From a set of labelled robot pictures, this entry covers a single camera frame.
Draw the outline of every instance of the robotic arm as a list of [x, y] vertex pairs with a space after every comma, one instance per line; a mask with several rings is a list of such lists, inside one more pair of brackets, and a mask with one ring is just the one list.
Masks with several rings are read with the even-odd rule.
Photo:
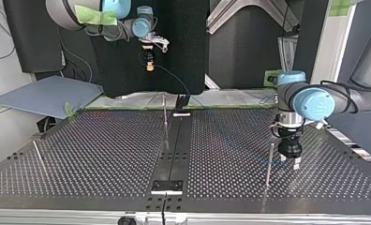
[[[89, 8], [96, 12], [114, 11], [117, 25], [100, 25], [80, 23], [77, 18], [76, 6]], [[154, 46], [162, 52], [168, 51], [170, 44], [165, 38], [158, 36], [154, 29], [157, 18], [151, 7], [137, 8], [137, 18], [121, 21], [130, 12], [131, 0], [46, 0], [46, 8], [52, 19], [68, 30], [82, 30], [91, 37], [103, 36], [107, 41], [124, 39], [129, 41], [136, 37], [141, 42], [147, 59], [147, 70], [154, 70]]]
[[282, 139], [278, 151], [286, 158], [299, 158], [299, 139], [306, 123], [325, 124], [333, 113], [371, 112], [371, 39], [349, 84], [322, 81], [306, 83], [302, 71], [282, 73], [278, 78], [278, 110], [275, 136]]

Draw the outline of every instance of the white wall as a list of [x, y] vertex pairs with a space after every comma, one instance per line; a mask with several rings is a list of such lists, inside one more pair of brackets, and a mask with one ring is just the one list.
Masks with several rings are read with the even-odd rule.
[[[1, 23], [7, 23], [0, 15]], [[0, 56], [10, 53], [13, 41], [0, 27]], [[17, 54], [0, 60], [0, 95], [32, 81], [30, 74], [22, 73]], [[0, 110], [0, 161], [29, 142], [37, 132], [36, 121], [42, 116], [11, 109]]]

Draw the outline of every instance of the thin metal pin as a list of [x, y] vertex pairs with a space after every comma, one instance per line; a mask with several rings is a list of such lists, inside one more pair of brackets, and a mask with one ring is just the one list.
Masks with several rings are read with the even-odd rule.
[[162, 97], [163, 113], [164, 113], [164, 126], [166, 131], [166, 136], [168, 138], [168, 113], [166, 108], [166, 96], [165, 94]]
[[37, 151], [37, 157], [39, 158], [39, 160], [43, 160], [42, 155], [39, 152], [39, 148], [37, 147], [37, 141], [33, 141], [33, 144]]
[[267, 177], [265, 178], [265, 186], [266, 187], [270, 186], [271, 164], [273, 164], [274, 148], [275, 148], [275, 144], [271, 143], [270, 144], [270, 152], [269, 152], [269, 155], [268, 155]]

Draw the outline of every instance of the black backdrop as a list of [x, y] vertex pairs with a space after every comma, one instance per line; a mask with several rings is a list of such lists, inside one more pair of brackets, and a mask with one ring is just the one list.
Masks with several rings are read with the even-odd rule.
[[[206, 20], [208, 0], [138, 0], [132, 3], [131, 17], [138, 6], [153, 6], [158, 17], [156, 31], [171, 44], [167, 53], [155, 48], [156, 64], [167, 68], [181, 79], [192, 95], [204, 89], [207, 65], [208, 38]], [[107, 42], [102, 37], [91, 37], [105, 94], [118, 97], [138, 91], [167, 91], [186, 94], [179, 81], [156, 67], [147, 72], [139, 60], [143, 54], [141, 43], [119, 40]]]

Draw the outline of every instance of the perforated metal table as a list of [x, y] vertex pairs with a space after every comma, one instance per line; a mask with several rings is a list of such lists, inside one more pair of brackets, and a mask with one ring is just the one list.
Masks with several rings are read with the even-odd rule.
[[37, 142], [44, 160], [30, 143], [0, 163], [0, 209], [371, 216], [371, 165], [325, 130], [306, 128], [298, 171], [275, 151], [266, 188], [275, 114], [196, 110], [167, 134], [162, 111], [83, 112]]

